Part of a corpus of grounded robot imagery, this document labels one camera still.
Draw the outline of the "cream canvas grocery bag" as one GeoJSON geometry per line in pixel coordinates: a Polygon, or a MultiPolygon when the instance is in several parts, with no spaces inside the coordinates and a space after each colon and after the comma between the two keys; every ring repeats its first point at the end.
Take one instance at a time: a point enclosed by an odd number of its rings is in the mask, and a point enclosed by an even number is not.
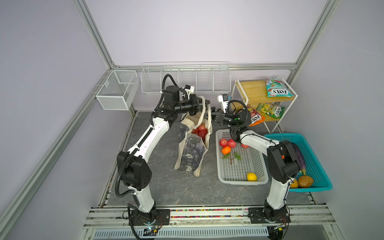
{"type": "Polygon", "coordinates": [[[208,100],[201,96],[206,104],[196,115],[185,114],[179,129],[178,158],[174,169],[199,177],[201,173],[204,155],[209,149],[209,141],[213,132],[211,105],[208,100]],[[192,131],[201,124],[205,124],[207,135],[202,138],[192,131]]]}

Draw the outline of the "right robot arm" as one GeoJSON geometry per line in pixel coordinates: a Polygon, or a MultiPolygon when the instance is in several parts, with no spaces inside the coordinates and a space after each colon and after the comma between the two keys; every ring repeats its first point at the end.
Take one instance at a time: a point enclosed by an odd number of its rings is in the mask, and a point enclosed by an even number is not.
{"type": "Polygon", "coordinates": [[[272,183],[261,217],[268,223],[275,223],[278,220],[289,223],[290,212],[286,198],[291,184],[300,171],[293,144],[289,141],[271,140],[251,130],[251,113],[239,100],[229,101],[225,112],[210,111],[207,113],[207,119],[211,123],[229,128],[231,137],[236,143],[250,146],[268,158],[272,183]]]}

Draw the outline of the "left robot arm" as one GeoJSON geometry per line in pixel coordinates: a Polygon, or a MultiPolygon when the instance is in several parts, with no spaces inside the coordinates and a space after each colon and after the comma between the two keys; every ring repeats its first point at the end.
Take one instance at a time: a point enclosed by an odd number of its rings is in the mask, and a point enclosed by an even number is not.
{"type": "Polygon", "coordinates": [[[118,198],[133,196],[136,204],[128,205],[128,213],[133,213],[140,223],[153,224],[157,218],[156,202],[149,187],[152,171],[148,165],[154,148],[180,114],[200,115],[201,123],[210,110],[210,101],[194,94],[191,86],[181,88],[172,75],[164,76],[161,98],[151,114],[150,125],[128,151],[117,155],[115,195],[118,198]]]}

